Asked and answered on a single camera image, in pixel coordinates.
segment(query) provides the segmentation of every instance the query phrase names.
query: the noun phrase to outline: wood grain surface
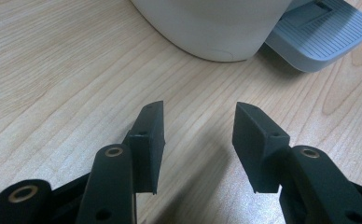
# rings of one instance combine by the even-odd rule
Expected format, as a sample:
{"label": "wood grain surface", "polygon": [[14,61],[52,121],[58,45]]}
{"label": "wood grain surface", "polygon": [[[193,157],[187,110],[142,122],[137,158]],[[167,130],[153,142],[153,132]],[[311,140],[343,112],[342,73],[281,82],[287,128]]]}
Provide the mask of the wood grain surface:
{"label": "wood grain surface", "polygon": [[86,174],[158,100],[167,144],[158,194],[137,197],[138,223],[284,222],[278,195],[254,194],[234,152],[238,101],[362,185],[362,44],[303,74],[267,46],[238,63],[191,56],[128,0],[0,0],[0,191]]}

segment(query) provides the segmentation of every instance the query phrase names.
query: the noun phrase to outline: light wood tabletop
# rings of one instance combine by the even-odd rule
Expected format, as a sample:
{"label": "light wood tabletop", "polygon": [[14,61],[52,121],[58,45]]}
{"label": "light wood tabletop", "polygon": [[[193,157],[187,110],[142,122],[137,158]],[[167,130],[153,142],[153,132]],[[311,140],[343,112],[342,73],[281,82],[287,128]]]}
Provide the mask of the light wood tabletop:
{"label": "light wood tabletop", "polygon": [[362,185],[362,44],[304,74],[265,45],[237,63],[194,57],[129,0],[0,1],[0,191],[88,173],[96,151],[159,100],[158,194],[138,194],[138,223],[284,223],[279,195],[253,192],[231,144],[236,102],[259,106],[291,146],[324,150]]}

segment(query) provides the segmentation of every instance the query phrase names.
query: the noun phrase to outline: screw hole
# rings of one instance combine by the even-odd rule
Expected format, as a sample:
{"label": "screw hole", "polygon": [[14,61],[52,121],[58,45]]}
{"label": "screw hole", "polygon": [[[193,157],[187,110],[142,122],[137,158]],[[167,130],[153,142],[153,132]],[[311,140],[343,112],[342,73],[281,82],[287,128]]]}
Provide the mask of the screw hole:
{"label": "screw hole", "polygon": [[108,220],[111,218],[111,212],[103,208],[96,213],[96,219],[100,221]]}
{"label": "screw hole", "polygon": [[320,157],[320,154],[318,154],[318,152],[308,149],[308,148],[304,148],[300,151],[300,153],[306,157],[310,157],[313,159],[317,159]]}
{"label": "screw hole", "polygon": [[122,154],[123,149],[120,147],[111,147],[105,151],[105,155],[107,157],[116,157],[120,154]]}
{"label": "screw hole", "polygon": [[346,211],[345,215],[355,223],[362,223],[362,216],[355,211]]}
{"label": "screw hole", "polygon": [[8,200],[11,203],[21,203],[35,196],[37,192],[38,187],[35,185],[23,186],[21,188],[15,189],[9,195]]}

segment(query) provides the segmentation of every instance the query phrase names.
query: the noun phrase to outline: white cylindrical object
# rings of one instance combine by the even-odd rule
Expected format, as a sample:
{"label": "white cylindrical object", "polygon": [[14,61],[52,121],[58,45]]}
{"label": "white cylindrical object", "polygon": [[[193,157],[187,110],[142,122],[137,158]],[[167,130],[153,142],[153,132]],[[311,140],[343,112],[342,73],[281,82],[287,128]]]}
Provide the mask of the white cylindrical object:
{"label": "white cylindrical object", "polygon": [[234,62],[253,56],[292,0],[132,0],[179,48]]}

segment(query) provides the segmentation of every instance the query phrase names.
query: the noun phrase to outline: wooden table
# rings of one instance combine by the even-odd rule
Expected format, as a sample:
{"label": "wooden table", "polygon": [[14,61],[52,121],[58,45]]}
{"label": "wooden table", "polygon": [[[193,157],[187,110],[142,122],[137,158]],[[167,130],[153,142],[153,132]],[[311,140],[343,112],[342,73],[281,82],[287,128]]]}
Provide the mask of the wooden table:
{"label": "wooden table", "polygon": [[239,63],[191,56],[128,0],[0,1],[0,191],[86,174],[158,100],[167,144],[158,195],[138,195],[139,223],[284,222],[278,195],[253,193],[231,144],[239,101],[362,185],[362,45],[302,74],[267,46]]}

